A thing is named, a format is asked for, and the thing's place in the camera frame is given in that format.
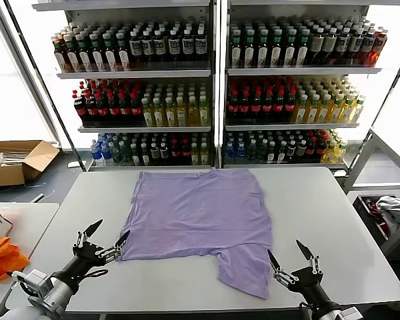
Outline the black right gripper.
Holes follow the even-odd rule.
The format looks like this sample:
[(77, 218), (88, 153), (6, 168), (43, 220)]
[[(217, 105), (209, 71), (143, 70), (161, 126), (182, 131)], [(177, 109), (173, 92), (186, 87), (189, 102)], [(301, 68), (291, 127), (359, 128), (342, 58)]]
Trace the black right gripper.
[(312, 310), (312, 315), (326, 315), (335, 310), (335, 303), (330, 300), (321, 286), (323, 275), (319, 274), (319, 256), (314, 255), (311, 250), (299, 240), (296, 240), (296, 244), (309, 262), (310, 267), (304, 267), (293, 271), (291, 274), (286, 273), (281, 268), (272, 252), (268, 249), (267, 253), (273, 270), (273, 277), (283, 286), (288, 286), (288, 290), (291, 292), (300, 293), (310, 310)]

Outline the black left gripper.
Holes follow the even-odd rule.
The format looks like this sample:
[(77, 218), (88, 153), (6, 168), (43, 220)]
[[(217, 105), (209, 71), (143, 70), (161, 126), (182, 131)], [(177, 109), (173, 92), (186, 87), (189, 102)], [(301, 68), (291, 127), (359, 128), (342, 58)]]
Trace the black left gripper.
[(107, 274), (106, 269), (92, 272), (90, 270), (94, 267), (102, 267), (105, 263), (110, 263), (120, 257), (131, 231), (126, 231), (113, 247), (103, 249), (87, 241), (102, 222), (103, 220), (100, 219), (90, 224), (83, 232), (78, 232), (76, 243), (73, 246), (74, 257), (62, 270), (54, 272), (51, 275), (52, 278), (60, 280), (70, 289), (78, 289), (82, 280)]

